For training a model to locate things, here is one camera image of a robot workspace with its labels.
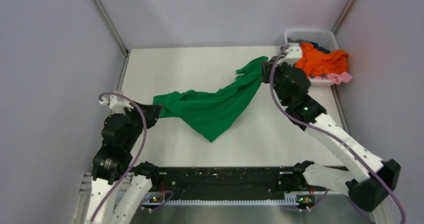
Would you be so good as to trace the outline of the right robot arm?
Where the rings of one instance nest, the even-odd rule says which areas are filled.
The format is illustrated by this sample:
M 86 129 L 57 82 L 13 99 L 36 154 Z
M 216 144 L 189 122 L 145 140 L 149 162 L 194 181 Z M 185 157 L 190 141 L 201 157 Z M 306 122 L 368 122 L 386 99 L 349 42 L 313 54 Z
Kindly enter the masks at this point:
M 262 61 L 262 81 L 269 84 L 277 108 L 296 126 L 318 140 L 345 170 L 304 161 L 295 165 L 293 184 L 299 190 L 323 187 L 348 197 L 358 208 L 372 212 L 387 197 L 395 198 L 401 167 L 393 159 L 373 154 L 308 94 L 310 82 L 298 68 Z

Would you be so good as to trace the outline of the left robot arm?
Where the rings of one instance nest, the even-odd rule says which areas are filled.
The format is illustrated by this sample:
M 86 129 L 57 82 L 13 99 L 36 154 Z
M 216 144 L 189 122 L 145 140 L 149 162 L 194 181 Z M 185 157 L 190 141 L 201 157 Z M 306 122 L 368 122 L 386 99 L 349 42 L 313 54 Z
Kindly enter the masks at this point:
M 109 115 L 101 131 L 102 145 L 93 159 L 91 195 L 86 224 L 128 224 L 148 191 L 160 186 L 159 169 L 145 162 L 135 166 L 131 151 L 144 128 L 153 127 L 162 110 L 161 105 L 129 106 Z

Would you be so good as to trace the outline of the green t-shirt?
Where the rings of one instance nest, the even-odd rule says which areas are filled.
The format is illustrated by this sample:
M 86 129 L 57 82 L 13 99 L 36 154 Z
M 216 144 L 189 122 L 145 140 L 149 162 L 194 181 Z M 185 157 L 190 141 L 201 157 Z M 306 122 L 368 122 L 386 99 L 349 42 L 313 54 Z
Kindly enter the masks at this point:
M 160 118 L 180 118 L 209 142 L 228 130 L 249 106 L 263 78 L 260 56 L 236 70 L 235 80 L 215 93 L 188 90 L 157 95 L 153 104 L 162 106 Z

